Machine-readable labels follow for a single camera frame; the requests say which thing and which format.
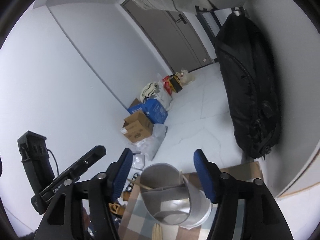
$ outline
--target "packaging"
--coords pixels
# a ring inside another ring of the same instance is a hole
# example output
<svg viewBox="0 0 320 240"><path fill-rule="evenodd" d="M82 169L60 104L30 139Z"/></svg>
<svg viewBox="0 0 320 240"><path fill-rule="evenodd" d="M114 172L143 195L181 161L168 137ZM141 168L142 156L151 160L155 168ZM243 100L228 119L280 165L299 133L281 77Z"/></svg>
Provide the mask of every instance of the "packaging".
<svg viewBox="0 0 320 240"><path fill-rule="evenodd" d="M144 138L136 143L131 143L130 145L127 145L127 147L133 153L142 153L149 161L152 161L164 140L167 129L168 127L164 124L155 123L153 133L150 137Z"/></svg>
<svg viewBox="0 0 320 240"><path fill-rule="evenodd" d="M158 92L153 94L150 98L157 99L161 103L161 105L164 107L164 109L166 111L169 111L172 97L164 89L162 85L162 81L158 82L158 86L159 86Z"/></svg>
<svg viewBox="0 0 320 240"><path fill-rule="evenodd" d="M145 155L144 154L135 154L133 155L132 168L137 170L142 170L145 165Z"/></svg>
<svg viewBox="0 0 320 240"><path fill-rule="evenodd" d="M170 77L166 76L164 79L162 79L162 82L163 82L164 89L168 92L169 95L171 95L173 87L172 87L169 79L170 79Z"/></svg>
<svg viewBox="0 0 320 240"><path fill-rule="evenodd" d="M153 123L140 110L124 119L124 125L120 131L134 143L152 135Z"/></svg>
<svg viewBox="0 0 320 240"><path fill-rule="evenodd" d="M244 163L228 168L220 169L221 172L229 173L238 180L253 182L254 179L262 179L263 175L258 162ZM186 178L195 186L202 189L196 172L185 174Z"/></svg>
<svg viewBox="0 0 320 240"><path fill-rule="evenodd" d="M193 74L188 72L188 70L182 70L181 73L177 72L176 74L182 86L186 86L196 79Z"/></svg>
<svg viewBox="0 0 320 240"><path fill-rule="evenodd" d="M181 83L180 83L179 78L177 77L176 74L171 75L169 81L173 87L173 92L178 93L182 90Z"/></svg>
<svg viewBox="0 0 320 240"><path fill-rule="evenodd" d="M139 110L143 111L152 123L163 124L168 116L168 112L157 99L148 99L143 104L136 98L128 108L128 112L132 114Z"/></svg>

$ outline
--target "red bag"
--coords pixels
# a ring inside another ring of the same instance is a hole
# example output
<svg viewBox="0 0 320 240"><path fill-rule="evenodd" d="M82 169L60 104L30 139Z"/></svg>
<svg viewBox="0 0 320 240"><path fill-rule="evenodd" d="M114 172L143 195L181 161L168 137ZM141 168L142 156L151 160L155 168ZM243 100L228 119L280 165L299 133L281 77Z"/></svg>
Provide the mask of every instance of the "red bag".
<svg viewBox="0 0 320 240"><path fill-rule="evenodd" d="M171 84L169 81L169 76L166 76L164 79L162 79L163 87L168 92L169 95L172 94Z"/></svg>

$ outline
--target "door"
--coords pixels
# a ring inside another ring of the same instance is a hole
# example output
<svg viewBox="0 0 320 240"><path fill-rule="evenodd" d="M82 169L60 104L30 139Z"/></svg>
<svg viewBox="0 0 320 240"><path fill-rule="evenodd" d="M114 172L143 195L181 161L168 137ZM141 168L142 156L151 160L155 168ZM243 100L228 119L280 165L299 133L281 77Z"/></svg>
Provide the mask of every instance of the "door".
<svg viewBox="0 0 320 240"><path fill-rule="evenodd" d="M132 0L122 6L148 36L175 73L195 70L212 63L201 40L179 12L143 10Z"/></svg>

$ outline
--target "white plastic bag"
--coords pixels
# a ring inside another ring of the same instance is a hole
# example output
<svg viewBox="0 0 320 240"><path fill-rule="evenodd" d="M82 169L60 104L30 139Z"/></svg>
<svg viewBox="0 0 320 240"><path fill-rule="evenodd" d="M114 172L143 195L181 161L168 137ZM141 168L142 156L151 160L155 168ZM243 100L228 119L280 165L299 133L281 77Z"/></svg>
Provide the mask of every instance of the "white plastic bag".
<svg viewBox="0 0 320 240"><path fill-rule="evenodd" d="M132 168L137 170L142 170L145 164L145 155L144 154L135 154L133 156Z"/></svg>
<svg viewBox="0 0 320 240"><path fill-rule="evenodd" d="M154 93L150 98L157 99L165 110L169 111L171 109L170 103L172 101L172 97L168 94L168 92L164 89L162 81L158 82L159 90L157 93Z"/></svg>
<svg viewBox="0 0 320 240"><path fill-rule="evenodd" d="M149 161L152 161L164 140L167 128L164 124L155 123L150 137L136 143L130 143L128 147L133 153L142 153Z"/></svg>
<svg viewBox="0 0 320 240"><path fill-rule="evenodd" d="M188 70L182 70L181 73L177 72L176 74L182 86L186 86L196 79Z"/></svg>

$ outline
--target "cardboard box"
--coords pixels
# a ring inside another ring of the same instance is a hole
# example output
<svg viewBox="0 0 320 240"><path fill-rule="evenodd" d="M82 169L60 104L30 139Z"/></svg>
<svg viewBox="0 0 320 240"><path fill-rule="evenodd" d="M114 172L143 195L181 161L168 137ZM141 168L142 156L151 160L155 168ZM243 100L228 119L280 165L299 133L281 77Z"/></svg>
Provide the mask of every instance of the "cardboard box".
<svg viewBox="0 0 320 240"><path fill-rule="evenodd" d="M120 131L134 143L152 135L153 123L139 110L124 119L124 125Z"/></svg>
<svg viewBox="0 0 320 240"><path fill-rule="evenodd" d="M153 123L164 123L165 119L168 116L167 110L161 105L157 99L148 99L144 104L141 103L137 98L129 106L128 112L130 114L135 113L136 111L142 110L144 114L151 120Z"/></svg>
<svg viewBox="0 0 320 240"><path fill-rule="evenodd" d="M220 169L221 172L229 173L235 179L253 182L254 179L262 179L263 175L258 162L244 163L228 168ZM197 188L202 189L196 172L184 174L186 178Z"/></svg>

